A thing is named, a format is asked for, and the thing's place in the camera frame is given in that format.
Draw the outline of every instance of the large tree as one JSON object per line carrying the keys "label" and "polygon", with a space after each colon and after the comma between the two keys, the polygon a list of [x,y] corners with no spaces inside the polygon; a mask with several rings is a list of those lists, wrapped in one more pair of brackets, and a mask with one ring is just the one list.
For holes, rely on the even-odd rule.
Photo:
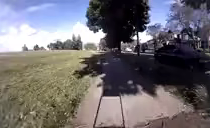
{"label": "large tree", "polygon": [[210,0],[180,0],[183,4],[189,5],[195,9],[199,9],[202,4],[206,4],[207,9],[210,10]]}
{"label": "large tree", "polygon": [[130,42],[149,23],[147,0],[90,0],[87,26],[106,33],[107,46],[121,49],[121,41]]}
{"label": "large tree", "polygon": [[152,36],[154,39],[154,49],[155,50],[156,50],[156,46],[158,44],[158,36],[159,36],[159,33],[161,32],[161,30],[162,30],[162,25],[159,23],[150,25],[150,26],[148,26],[148,29],[147,29],[147,34]]}

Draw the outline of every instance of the distant tree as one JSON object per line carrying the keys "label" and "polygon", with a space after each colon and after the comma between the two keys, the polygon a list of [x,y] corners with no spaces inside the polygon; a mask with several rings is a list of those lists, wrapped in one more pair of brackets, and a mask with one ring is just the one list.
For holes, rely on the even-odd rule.
{"label": "distant tree", "polygon": [[84,47],[86,50],[97,50],[95,43],[86,43]]}
{"label": "distant tree", "polygon": [[130,42],[149,23],[148,0],[90,0],[87,26],[93,32],[106,33],[107,46],[121,50],[121,42]]}
{"label": "distant tree", "polygon": [[38,44],[36,44],[36,45],[33,47],[33,50],[34,50],[34,51],[40,50],[40,47],[38,46]]}
{"label": "distant tree", "polygon": [[71,50],[71,49],[73,49],[73,47],[74,47],[74,42],[72,40],[68,39],[64,42],[65,50]]}
{"label": "distant tree", "polygon": [[72,34],[72,41],[73,42],[76,42],[77,41],[77,38],[76,38],[75,34]]}
{"label": "distant tree", "polygon": [[106,40],[104,38],[100,39],[99,49],[101,51],[106,51],[106,49],[107,49],[107,43],[106,43]]}
{"label": "distant tree", "polygon": [[158,36],[159,36],[159,33],[162,31],[162,25],[157,23],[157,24],[154,24],[154,25],[150,25],[148,26],[148,29],[147,29],[147,34],[149,34],[150,36],[153,37],[154,39],[154,49],[156,50],[157,48],[157,43],[158,43]]}
{"label": "distant tree", "polygon": [[43,46],[40,47],[40,50],[44,51],[46,50]]}
{"label": "distant tree", "polygon": [[24,46],[22,47],[22,50],[23,51],[28,51],[28,48],[27,48],[26,44],[24,44]]}
{"label": "distant tree", "polygon": [[77,36],[76,43],[77,43],[77,50],[82,50],[82,40],[80,35]]}

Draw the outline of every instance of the white cloud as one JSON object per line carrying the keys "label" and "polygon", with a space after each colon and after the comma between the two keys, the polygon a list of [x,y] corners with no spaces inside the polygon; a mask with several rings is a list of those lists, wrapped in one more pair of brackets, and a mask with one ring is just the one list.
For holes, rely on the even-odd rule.
{"label": "white cloud", "polygon": [[44,3],[44,4],[40,4],[40,5],[36,5],[36,6],[31,6],[29,8],[26,9],[27,12],[35,12],[35,11],[39,11],[39,10],[44,10],[50,7],[55,6],[55,4],[53,3]]}
{"label": "white cloud", "polygon": [[3,31],[6,31],[7,34],[0,35],[0,52],[20,51],[24,44],[29,49],[32,49],[35,44],[46,48],[49,43],[55,40],[71,39],[72,34],[80,35],[83,44],[87,42],[99,43],[100,39],[104,37],[102,32],[93,33],[80,22],[77,22],[71,31],[47,32],[34,29],[28,24],[22,24],[18,28],[9,27],[8,30]]}
{"label": "white cloud", "polygon": [[102,31],[97,33],[90,31],[87,26],[81,24],[80,22],[77,22],[74,25],[72,32],[75,35],[80,35],[83,43],[92,42],[98,44],[100,39],[105,36]]}
{"label": "white cloud", "polygon": [[174,4],[174,3],[176,3],[175,0],[165,0],[165,1],[164,1],[164,4],[165,4],[165,5],[170,5],[170,4]]}

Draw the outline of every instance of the tree trunk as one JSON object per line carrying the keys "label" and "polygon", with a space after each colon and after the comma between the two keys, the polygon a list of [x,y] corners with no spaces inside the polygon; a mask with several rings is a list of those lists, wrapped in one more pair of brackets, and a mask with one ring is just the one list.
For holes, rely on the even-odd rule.
{"label": "tree trunk", "polygon": [[118,51],[119,52],[121,52],[121,42],[120,41],[118,41],[118,42],[116,42],[117,43],[117,48],[118,48]]}
{"label": "tree trunk", "polygon": [[140,56],[140,44],[139,44],[139,35],[137,31],[137,55]]}

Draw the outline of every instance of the dark car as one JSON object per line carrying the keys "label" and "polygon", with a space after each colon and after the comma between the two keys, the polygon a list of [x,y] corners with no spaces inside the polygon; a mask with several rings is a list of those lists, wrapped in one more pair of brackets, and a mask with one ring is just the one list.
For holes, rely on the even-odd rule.
{"label": "dark car", "polygon": [[210,70],[210,56],[189,46],[166,45],[155,52],[155,60],[187,69]]}

